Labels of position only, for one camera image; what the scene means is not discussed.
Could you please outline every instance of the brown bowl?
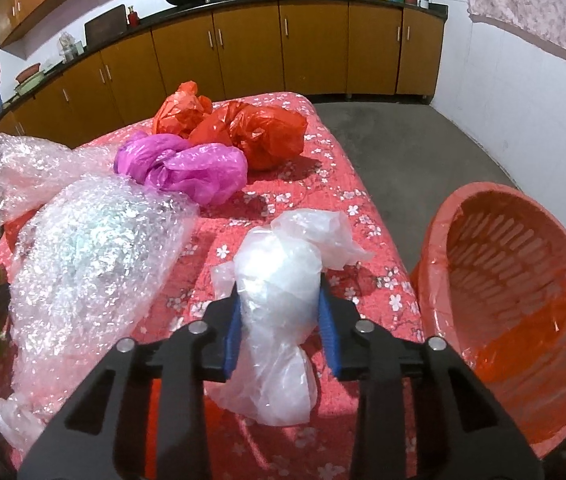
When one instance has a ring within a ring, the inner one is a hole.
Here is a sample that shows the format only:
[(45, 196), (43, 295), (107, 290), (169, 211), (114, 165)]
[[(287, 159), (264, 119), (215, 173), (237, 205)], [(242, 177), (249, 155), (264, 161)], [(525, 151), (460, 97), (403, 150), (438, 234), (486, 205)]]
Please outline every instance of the brown bowl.
[(17, 83), (19, 83), (19, 85), (20, 85), (26, 79), (35, 75), (39, 71), (39, 68), (41, 68), (41, 63), (37, 63), (36, 65), (32, 65), (32, 66), (29, 66), (28, 68), (26, 68), (17, 77), (15, 77)]

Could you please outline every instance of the orange bag in basket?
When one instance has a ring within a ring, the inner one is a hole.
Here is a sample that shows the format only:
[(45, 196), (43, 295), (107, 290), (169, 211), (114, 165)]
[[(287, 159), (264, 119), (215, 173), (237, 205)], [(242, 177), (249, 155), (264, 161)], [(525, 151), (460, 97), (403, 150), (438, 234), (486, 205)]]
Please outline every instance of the orange bag in basket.
[(303, 153), (307, 120), (278, 106), (239, 101), (215, 110), (189, 136), (193, 145), (221, 142), (245, 153), (251, 170), (271, 170)]
[(212, 101), (203, 95), (197, 97), (198, 90), (194, 81), (182, 83), (154, 116), (152, 133), (176, 134), (187, 139), (189, 133), (212, 113)]

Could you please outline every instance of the purple plastic bag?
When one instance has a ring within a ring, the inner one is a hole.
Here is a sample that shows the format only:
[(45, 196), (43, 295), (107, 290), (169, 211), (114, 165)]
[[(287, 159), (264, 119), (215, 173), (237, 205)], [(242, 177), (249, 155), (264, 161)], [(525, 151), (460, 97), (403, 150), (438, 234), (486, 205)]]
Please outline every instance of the purple plastic bag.
[(247, 184), (247, 159), (223, 144), (189, 142), (172, 134), (135, 134), (117, 153), (114, 171), (139, 184), (180, 191), (200, 205), (219, 205)]

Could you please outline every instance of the gray floor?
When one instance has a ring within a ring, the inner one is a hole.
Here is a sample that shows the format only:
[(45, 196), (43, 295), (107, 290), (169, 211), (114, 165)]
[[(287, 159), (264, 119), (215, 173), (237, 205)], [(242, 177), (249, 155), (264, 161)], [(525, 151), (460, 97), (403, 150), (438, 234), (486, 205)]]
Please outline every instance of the gray floor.
[(477, 181), (508, 176), (434, 108), (418, 104), (315, 105), (372, 196), (408, 271), (440, 204)]

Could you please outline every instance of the blue gripper pad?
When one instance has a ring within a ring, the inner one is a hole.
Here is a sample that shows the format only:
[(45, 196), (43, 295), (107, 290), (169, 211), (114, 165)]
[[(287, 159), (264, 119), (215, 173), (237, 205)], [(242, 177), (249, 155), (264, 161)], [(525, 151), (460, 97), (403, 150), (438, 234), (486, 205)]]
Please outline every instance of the blue gripper pad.
[(325, 285), (319, 291), (319, 333), (323, 343), (323, 354), (332, 374), (338, 379), (341, 375), (341, 341), (330, 310), (329, 294)]
[(241, 298), (236, 293), (236, 289), (234, 289), (232, 297), (234, 298), (232, 320), (225, 338), (225, 361), (223, 362), (225, 380), (228, 380), (236, 369), (236, 363), (239, 360), (239, 348), (241, 347)]

